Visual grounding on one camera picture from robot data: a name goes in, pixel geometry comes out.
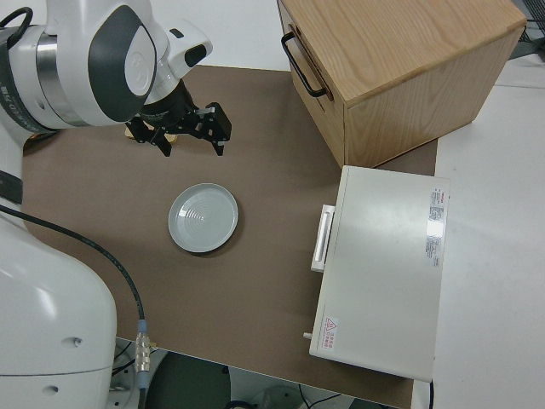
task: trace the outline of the white appliance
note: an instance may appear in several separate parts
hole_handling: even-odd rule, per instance
[[[310,354],[431,382],[449,185],[343,167],[318,229]]]

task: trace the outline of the wood grain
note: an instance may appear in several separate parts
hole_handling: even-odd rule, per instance
[[[280,11],[280,19],[282,21],[282,26],[284,32],[290,32],[294,28],[294,22],[291,19],[289,13],[285,9],[282,3],[278,3],[278,8]],[[344,104],[341,96],[335,87],[331,87],[327,84],[322,76],[322,73],[318,74],[321,77],[321,81],[318,80],[316,74],[317,68],[316,63],[312,60],[306,52],[306,44],[299,44],[295,41],[292,41],[289,45],[291,54],[294,56],[297,64],[307,77],[309,83],[314,89],[321,88],[326,86],[332,96],[332,101],[324,95],[319,98],[314,98],[310,96],[305,90],[301,80],[299,79],[297,73],[292,69],[292,78],[297,92],[301,96],[305,107],[308,112],[313,117],[314,123],[320,129],[322,137],[327,143],[327,146],[331,150],[333,157],[339,166],[343,166],[345,163],[345,140],[344,140]]]
[[[520,31],[348,109],[347,164],[376,166],[472,122]]]
[[[510,0],[283,0],[351,107],[525,24]]]

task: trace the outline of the sticker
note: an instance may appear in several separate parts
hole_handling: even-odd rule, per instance
[[[445,235],[446,193],[436,187],[429,199],[426,229],[426,261],[430,266],[438,267],[441,263],[441,247]]]
[[[339,326],[339,319],[332,317],[325,317],[324,323],[322,324],[322,342],[320,347],[322,349],[333,350],[335,347],[335,340],[337,334],[337,328]]]

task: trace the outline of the floor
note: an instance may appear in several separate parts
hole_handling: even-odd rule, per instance
[[[118,338],[114,368],[134,357],[134,344]],[[237,368],[157,349],[152,355],[152,381],[147,409],[223,409],[231,400],[250,403],[256,409],[304,409],[299,385]],[[133,366],[112,377],[107,409],[132,409],[138,397],[132,389]],[[301,386],[310,406],[335,393]],[[317,403],[316,409],[379,409],[379,405],[340,395]]]

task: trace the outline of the black handle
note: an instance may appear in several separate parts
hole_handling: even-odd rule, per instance
[[[288,55],[288,60],[290,60],[291,65],[295,69],[295,72],[297,72],[297,75],[303,82],[303,85],[305,86],[305,89],[307,90],[308,94],[310,96],[313,96],[314,98],[318,98],[319,96],[327,94],[326,88],[313,89],[313,87],[311,87],[310,84],[308,83],[307,77],[305,77],[305,74],[303,74],[303,71],[301,71],[301,68],[297,65],[295,58],[290,53],[290,50],[288,49],[288,46],[286,45],[286,43],[288,43],[288,41],[290,41],[293,38],[295,38],[295,34],[293,32],[288,32],[284,34],[284,36],[282,37],[282,48],[284,49],[284,52],[286,53],[286,55]]]

